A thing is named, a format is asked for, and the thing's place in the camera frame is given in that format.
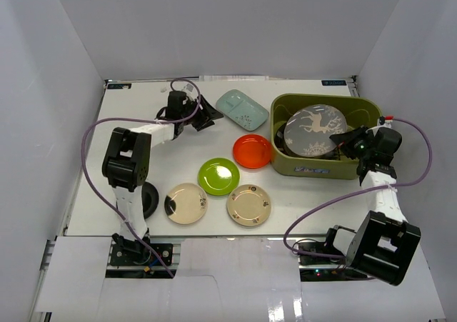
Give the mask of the grey reindeer plate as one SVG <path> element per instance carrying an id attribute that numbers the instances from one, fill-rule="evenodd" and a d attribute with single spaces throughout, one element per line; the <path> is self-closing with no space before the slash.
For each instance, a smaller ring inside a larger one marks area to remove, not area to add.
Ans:
<path id="1" fill-rule="evenodd" d="M 333 106 L 316 104 L 297 111 L 283 132 L 283 147 L 289 156 L 322 158 L 336 149 L 334 134 L 348 131 L 343 113 Z"/>

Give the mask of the brown striped rim plate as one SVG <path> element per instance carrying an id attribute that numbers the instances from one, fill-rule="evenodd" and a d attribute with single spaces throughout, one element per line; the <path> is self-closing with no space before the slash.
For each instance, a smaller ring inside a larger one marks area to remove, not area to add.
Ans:
<path id="1" fill-rule="evenodd" d="M 284 140 L 284 131 L 285 131 L 286 123 L 283 123 L 278 131 L 276 132 L 274 136 L 274 144 L 276 148 L 283 154 L 291 157 L 299 157 L 302 158 L 302 156 L 299 156 L 295 154 L 294 152 L 290 151 L 286 147 L 286 142 Z M 323 156 L 319 156 L 319 159 L 325 159 L 325 160 L 341 160 L 341 152 L 338 149 L 335 149 L 327 154 L 324 154 Z"/>

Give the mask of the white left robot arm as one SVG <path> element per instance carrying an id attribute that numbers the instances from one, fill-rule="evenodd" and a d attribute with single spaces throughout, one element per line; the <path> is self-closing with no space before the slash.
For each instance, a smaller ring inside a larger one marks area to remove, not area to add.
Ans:
<path id="1" fill-rule="evenodd" d="M 116 127 L 112 131 L 101 170 L 115 194 L 120 236 L 132 241 L 126 255 L 134 263 L 143 264 L 151 255 L 150 245 L 137 239 L 149 232 L 142 194 L 151 149 L 176 139 L 187 125 L 201 131 L 223 117 L 202 95 L 193 99 L 184 91 L 172 90 L 167 105 L 158 111 L 154 121 L 132 129 Z"/>

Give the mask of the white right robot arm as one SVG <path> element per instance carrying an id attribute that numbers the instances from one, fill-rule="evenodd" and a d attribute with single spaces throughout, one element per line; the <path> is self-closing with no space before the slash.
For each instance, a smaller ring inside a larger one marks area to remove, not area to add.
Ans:
<path id="1" fill-rule="evenodd" d="M 350 269 L 397 286 L 421 239 L 420 228 L 403 215 L 395 188 L 397 175 L 391 162 L 402 136 L 385 126 L 360 126 L 330 140 L 345 157 L 358 160 L 356 174 L 368 194 L 369 211 L 351 243 L 332 239 L 322 246 L 323 257 L 332 264 L 346 259 Z"/>

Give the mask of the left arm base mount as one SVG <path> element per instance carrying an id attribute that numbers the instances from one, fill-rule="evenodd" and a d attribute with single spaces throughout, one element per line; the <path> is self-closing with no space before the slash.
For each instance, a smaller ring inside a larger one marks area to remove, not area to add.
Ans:
<path id="1" fill-rule="evenodd" d="M 110 254 L 106 267 L 107 278 L 171 279 L 159 259 L 166 266 L 172 266 L 174 253 L 174 245 L 172 243 L 152 243 L 145 236 L 143 241 L 155 250 L 158 255 L 156 257 L 153 252 L 137 240 L 128 240 L 117 233 L 113 234 L 111 239 Z"/>

